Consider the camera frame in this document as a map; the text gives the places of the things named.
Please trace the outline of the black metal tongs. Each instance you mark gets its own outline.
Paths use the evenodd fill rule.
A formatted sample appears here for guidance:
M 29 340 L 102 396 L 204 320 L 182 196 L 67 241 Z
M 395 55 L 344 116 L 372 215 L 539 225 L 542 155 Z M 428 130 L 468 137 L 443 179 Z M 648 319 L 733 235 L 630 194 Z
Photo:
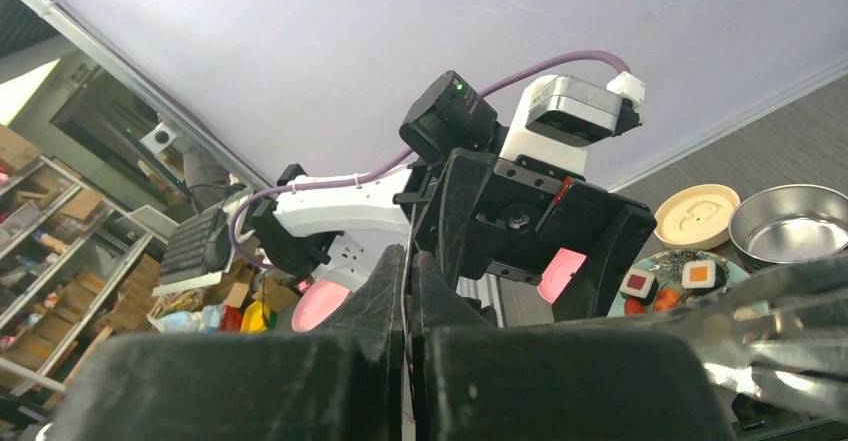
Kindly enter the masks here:
M 709 381 L 820 418 L 847 418 L 847 257 L 777 265 L 659 314 L 561 322 L 664 332 Z

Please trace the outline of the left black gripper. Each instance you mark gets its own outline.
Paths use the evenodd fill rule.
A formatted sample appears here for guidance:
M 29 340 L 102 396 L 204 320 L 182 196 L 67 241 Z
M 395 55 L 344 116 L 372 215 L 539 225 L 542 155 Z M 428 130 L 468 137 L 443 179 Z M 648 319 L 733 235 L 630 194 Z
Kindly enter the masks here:
M 441 169 L 413 163 L 394 203 L 451 288 L 485 274 L 537 285 L 560 250 L 584 255 L 555 298 L 557 321 L 606 315 L 657 225 L 646 205 L 573 173 L 465 149 Z

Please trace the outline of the sushi roll red centre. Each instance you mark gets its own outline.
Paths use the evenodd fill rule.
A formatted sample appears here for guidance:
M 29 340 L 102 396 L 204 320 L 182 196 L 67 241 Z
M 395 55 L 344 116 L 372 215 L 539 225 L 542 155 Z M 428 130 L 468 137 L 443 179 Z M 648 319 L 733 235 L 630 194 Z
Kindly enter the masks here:
M 619 293 L 624 298 L 635 299 L 642 305 L 651 304 L 658 290 L 656 276 L 650 271 L 635 267 L 627 271 L 619 286 Z

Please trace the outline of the sushi roll orange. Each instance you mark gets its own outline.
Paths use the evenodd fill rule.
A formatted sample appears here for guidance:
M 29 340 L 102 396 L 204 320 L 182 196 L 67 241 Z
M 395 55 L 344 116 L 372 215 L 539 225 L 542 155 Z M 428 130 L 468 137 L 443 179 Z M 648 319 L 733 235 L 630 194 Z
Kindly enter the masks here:
M 681 287 L 689 291 L 710 292 L 724 284 L 723 271 L 711 259 L 690 261 L 681 269 Z

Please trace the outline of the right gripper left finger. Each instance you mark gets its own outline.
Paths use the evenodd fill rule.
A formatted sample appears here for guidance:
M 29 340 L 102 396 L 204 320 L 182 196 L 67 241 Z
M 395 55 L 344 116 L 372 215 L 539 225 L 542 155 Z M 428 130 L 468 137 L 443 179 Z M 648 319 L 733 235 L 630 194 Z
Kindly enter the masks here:
M 405 250 L 307 332 L 134 334 L 85 361 L 52 440 L 399 440 Z

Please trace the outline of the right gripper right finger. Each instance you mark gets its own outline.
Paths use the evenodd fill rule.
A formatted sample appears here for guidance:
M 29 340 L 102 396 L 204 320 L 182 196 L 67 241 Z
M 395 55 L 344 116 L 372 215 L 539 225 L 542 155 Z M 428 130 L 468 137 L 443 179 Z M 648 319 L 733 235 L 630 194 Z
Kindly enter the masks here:
M 730 440 L 693 351 L 652 331 L 500 329 L 416 254 L 409 307 L 420 440 Z

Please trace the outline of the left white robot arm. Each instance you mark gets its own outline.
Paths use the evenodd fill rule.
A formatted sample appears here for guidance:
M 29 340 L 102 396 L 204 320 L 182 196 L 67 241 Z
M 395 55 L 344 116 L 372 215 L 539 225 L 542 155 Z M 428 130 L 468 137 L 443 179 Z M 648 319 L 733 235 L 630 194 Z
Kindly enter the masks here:
M 492 274 L 539 285 L 561 250 L 584 260 L 553 301 L 558 321 L 607 314 L 656 225 L 639 202 L 588 183 L 588 149 L 640 123 L 645 84 L 623 71 L 605 86 L 545 75 L 514 118 L 496 111 L 458 73 L 439 76 L 399 130 L 406 156 L 365 175 L 302 172 L 250 198 L 268 262 L 358 291 L 370 274 L 354 231 L 396 232 L 435 256 L 445 279 Z

